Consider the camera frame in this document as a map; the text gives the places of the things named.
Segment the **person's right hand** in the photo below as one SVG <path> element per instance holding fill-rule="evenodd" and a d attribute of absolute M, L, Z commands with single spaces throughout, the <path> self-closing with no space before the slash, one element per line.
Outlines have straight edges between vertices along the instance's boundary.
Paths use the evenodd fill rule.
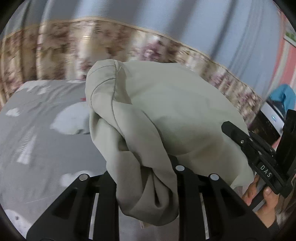
<path fill-rule="evenodd" d="M 255 214 L 267 228 L 280 230 L 295 209 L 295 180 L 287 198 L 274 194 L 269 187 L 264 189 L 263 197 L 265 204 Z"/>

